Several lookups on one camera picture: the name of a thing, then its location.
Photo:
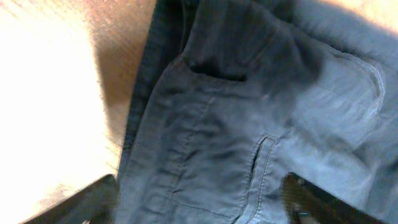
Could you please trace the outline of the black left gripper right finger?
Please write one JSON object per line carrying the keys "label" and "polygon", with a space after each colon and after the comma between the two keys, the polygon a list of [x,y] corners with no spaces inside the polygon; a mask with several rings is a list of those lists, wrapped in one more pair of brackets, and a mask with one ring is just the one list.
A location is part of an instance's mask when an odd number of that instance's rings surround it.
{"label": "black left gripper right finger", "polygon": [[384,224],[293,172],[283,177],[280,196],[290,224]]}

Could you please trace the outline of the navy blue shorts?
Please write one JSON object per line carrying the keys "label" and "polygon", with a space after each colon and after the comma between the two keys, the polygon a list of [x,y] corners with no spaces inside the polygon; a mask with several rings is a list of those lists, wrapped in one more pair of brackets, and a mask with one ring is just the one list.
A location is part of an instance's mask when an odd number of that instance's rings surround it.
{"label": "navy blue shorts", "polygon": [[158,1],[117,223],[287,223],[294,172],[397,222],[397,36],[317,1]]}

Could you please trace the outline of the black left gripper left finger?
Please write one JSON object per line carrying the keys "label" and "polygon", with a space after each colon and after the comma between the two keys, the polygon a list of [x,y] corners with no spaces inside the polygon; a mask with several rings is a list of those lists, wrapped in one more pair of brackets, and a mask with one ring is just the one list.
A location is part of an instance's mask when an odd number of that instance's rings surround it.
{"label": "black left gripper left finger", "polygon": [[116,178],[107,174],[24,224],[112,224],[117,197]]}

